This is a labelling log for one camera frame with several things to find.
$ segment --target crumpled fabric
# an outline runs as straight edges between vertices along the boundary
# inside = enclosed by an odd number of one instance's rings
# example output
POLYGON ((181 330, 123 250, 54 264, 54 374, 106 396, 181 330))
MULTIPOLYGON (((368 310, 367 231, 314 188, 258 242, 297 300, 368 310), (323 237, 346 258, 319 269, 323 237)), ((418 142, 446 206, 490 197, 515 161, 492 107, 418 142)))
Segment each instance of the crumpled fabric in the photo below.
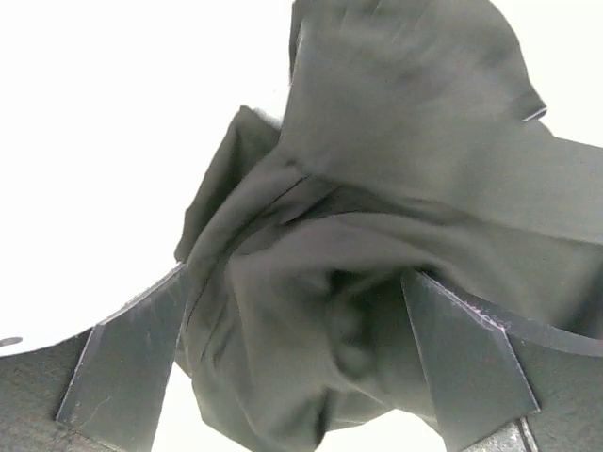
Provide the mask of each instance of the crumpled fabric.
POLYGON ((178 363, 251 451, 394 409, 437 429, 400 275, 567 324, 603 265, 601 150, 538 121, 484 0, 298 1, 290 59, 282 129, 241 107, 186 211, 178 363))

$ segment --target white surface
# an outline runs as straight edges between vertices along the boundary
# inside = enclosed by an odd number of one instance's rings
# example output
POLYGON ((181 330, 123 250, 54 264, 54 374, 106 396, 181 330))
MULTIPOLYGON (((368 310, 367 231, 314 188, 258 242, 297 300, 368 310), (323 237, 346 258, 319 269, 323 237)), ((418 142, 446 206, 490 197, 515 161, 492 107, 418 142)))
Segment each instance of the white surface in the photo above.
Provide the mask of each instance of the white surface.
MULTIPOLYGON (((160 278, 238 106, 283 111, 290 1, 217 3, 0 2, 0 339, 24 338, 0 355, 70 337, 160 278)), ((546 123, 603 146, 600 2, 495 3, 546 123)), ((177 369, 155 442, 173 450, 242 450, 203 427, 177 369)), ((397 414, 320 448, 343 450, 444 449, 397 414)))

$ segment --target clothing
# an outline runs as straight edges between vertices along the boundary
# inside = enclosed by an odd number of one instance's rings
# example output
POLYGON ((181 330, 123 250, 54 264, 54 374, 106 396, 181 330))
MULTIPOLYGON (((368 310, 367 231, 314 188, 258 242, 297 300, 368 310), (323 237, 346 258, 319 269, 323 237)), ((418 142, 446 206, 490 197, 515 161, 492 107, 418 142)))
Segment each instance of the clothing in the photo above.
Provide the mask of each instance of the clothing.
POLYGON ((175 252, 204 421, 312 451, 393 409, 434 428, 399 276, 571 322, 603 267, 603 153, 553 137, 484 0, 298 1, 282 130, 242 107, 175 252))

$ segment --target white background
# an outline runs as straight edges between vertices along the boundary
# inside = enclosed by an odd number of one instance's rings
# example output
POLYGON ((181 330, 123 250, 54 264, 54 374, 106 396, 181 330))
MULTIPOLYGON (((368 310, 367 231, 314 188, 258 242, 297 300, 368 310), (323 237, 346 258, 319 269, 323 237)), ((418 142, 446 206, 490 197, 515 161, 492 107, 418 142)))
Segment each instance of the white background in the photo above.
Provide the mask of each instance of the white background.
MULTIPOLYGON (((184 210, 239 105, 279 116, 290 0, 0 2, 0 355, 119 309, 173 265, 184 210)), ((553 132, 603 146, 596 0, 498 0, 553 132)), ((155 451, 239 451, 174 369, 155 451)), ((444 450, 385 416, 328 451, 444 450)))

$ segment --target dark gray garment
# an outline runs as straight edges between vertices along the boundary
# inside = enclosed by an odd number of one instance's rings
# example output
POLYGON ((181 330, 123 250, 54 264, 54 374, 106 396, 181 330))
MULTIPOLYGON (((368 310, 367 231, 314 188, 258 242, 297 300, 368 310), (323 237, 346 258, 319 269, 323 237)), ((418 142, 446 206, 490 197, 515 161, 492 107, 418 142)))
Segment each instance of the dark gray garment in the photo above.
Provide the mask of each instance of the dark gray garment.
POLYGON ((489 2, 306 1, 292 23, 282 132, 241 108, 175 253, 180 364, 257 452, 392 409, 437 428, 405 269, 561 326, 603 265, 603 154, 525 121, 545 105, 489 2))

